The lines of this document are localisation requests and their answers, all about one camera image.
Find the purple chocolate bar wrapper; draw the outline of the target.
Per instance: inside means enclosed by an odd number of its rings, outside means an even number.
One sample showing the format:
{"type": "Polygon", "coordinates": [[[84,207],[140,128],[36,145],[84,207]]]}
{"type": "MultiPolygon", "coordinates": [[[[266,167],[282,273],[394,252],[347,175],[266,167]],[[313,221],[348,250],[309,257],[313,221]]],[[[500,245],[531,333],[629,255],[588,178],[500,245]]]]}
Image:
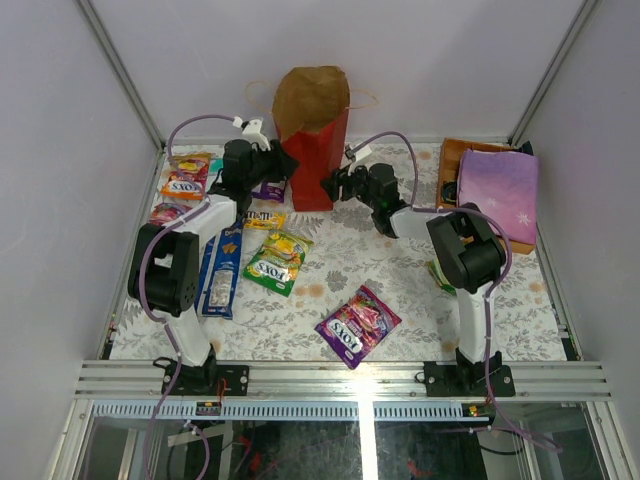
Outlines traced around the purple chocolate bar wrapper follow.
{"type": "Polygon", "coordinates": [[[252,190],[254,199],[283,203],[285,200],[287,181],[264,181],[252,190]]]}

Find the yellow snack bar wrapper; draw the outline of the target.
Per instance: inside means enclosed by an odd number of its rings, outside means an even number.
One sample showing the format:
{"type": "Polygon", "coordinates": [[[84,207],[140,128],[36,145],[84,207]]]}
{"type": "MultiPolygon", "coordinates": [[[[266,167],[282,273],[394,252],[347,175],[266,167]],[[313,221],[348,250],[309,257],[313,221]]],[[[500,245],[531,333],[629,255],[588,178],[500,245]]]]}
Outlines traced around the yellow snack bar wrapper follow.
{"type": "Polygon", "coordinates": [[[282,212],[249,211],[244,219],[244,227],[259,230],[281,229],[287,220],[282,212]]]}

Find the red paper bag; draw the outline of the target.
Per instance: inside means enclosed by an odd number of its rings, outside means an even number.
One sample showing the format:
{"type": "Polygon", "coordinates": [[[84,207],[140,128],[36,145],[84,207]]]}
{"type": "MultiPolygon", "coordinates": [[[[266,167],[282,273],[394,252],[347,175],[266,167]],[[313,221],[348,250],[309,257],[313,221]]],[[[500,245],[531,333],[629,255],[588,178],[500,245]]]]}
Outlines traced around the red paper bag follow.
{"type": "Polygon", "coordinates": [[[340,167],[346,145],[349,114],[379,103],[368,92],[370,101],[351,103],[346,73],[338,66],[305,66],[291,69],[280,81],[270,106],[256,99],[251,92],[266,82],[255,80],[244,89],[246,100],[273,119],[283,149],[299,161],[289,180],[294,210],[324,212],[333,209],[333,202],[321,182],[340,167]]]}

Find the teal snack packet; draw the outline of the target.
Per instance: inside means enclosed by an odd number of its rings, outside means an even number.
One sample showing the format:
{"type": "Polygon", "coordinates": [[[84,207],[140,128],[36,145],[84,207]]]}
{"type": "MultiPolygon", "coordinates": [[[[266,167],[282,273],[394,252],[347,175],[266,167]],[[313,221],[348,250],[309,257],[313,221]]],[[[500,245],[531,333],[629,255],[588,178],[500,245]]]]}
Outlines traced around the teal snack packet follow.
{"type": "Polygon", "coordinates": [[[223,160],[221,158],[214,158],[209,165],[209,175],[215,176],[222,168],[223,160]]]}

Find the orange Fox's candy bag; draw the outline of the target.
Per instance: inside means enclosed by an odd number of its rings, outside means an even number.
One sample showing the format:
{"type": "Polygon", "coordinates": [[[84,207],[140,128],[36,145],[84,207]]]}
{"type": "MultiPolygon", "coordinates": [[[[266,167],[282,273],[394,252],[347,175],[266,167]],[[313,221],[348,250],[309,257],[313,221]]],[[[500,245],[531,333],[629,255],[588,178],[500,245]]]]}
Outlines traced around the orange Fox's candy bag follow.
{"type": "Polygon", "coordinates": [[[161,194],[174,199],[201,200],[206,190],[210,162],[210,153],[174,156],[161,194]]]}

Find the green Fox's candy bag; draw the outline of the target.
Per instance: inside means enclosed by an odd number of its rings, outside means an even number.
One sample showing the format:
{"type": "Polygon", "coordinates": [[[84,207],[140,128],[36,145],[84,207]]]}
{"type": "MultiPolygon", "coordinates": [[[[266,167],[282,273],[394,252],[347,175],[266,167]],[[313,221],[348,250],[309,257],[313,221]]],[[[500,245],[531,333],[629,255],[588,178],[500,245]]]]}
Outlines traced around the green Fox's candy bag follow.
{"type": "Polygon", "coordinates": [[[314,242],[284,230],[271,230],[244,268],[243,277],[288,297],[314,242]]]}

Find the yellow green candy bag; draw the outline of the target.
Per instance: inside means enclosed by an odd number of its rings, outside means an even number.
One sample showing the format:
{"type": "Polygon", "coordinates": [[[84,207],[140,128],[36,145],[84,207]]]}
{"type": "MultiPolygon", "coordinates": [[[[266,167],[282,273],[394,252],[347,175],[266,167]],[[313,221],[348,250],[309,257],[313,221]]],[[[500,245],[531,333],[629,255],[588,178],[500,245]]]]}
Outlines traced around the yellow green candy bag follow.
{"type": "Polygon", "coordinates": [[[451,296],[456,296],[456,290],[445,277],[438,260],[429,260],[427,262],[427,269],[429,271],[429,274],[433,278],[436,286],[440,290],[442,290],[443,292],[446,292],[451,296]]]}

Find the purple Fox's candy bag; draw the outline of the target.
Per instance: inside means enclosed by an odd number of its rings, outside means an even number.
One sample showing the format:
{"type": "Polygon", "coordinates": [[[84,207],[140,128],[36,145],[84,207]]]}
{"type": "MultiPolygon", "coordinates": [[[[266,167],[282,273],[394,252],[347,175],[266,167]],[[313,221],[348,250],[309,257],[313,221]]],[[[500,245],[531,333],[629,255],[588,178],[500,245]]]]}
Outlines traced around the purple Fox's candy bag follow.
{"type": "Polygon", "coordinates": [[[161,202],[151,211],[148,222],[158,226],[170,224],[180,219],[191,210],[192,208],[187,205],[172,202],[161,202]]]}
{"type": "Polygon", "coordinates": [[[354,370],[401,323],[385,302],[362,285],[345,304],[319,322],[315,331],[354,370]]]}

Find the blue Doritos chip bag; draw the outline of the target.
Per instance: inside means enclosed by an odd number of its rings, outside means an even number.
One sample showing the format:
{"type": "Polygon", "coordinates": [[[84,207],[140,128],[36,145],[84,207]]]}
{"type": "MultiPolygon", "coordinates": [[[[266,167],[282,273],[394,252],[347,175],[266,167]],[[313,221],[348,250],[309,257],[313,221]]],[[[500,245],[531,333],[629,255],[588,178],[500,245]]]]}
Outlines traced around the blue Doritos chip bag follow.
{"type": "Polygon", "coordinates": [[[205,245],[199,275],[196,313],[202,317],[233,318],[239,279],[243,225],[236,223],[212,237],[205,245]]]}

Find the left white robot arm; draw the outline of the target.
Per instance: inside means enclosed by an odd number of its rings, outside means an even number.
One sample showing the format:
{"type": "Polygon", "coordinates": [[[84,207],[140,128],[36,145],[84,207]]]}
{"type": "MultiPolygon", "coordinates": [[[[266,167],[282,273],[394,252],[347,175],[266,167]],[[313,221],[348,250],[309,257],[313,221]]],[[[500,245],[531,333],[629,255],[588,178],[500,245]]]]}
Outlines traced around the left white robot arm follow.
{"type": "Polygon", "coordinates": [[[298,165],[276,139],[264,148],[247,140],[229,141],[220,177],[196,207],[164,225],[146,223],[138,231],[128,295],[162,325],[177,361],[188,366],[184,382],[197,394],[212,392],[219,381],[218,369],[207,363],[212,347],[194,307],[200,245],[246,216],[254,188],[290,179],[298,165]]]}

